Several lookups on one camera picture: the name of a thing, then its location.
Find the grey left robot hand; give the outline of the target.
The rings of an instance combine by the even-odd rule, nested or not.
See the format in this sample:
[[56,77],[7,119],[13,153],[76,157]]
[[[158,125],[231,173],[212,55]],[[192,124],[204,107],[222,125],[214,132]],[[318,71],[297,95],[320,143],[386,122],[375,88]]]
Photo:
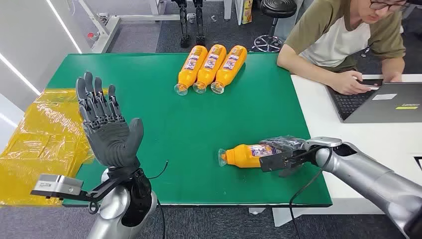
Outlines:
[[86,71],[76,81],[76,93],[83,129],[96,159],[106,167],[138,168],[143,123],[140,118],[125,120],[115,86],[109,85],[105,94],[101,78]]

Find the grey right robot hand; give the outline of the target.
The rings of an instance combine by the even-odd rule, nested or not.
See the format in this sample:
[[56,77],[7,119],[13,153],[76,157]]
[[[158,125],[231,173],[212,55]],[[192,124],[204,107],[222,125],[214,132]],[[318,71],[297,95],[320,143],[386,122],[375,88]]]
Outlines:
[[302,157],[290,159],[305,153],[305,139],[293,136],[278,136],[259,141],[259,144],[270,146],[274,153],[261,156],[259,161],[263,172],[278,171],[278,176],[286,178],[295,174],[305,163]]

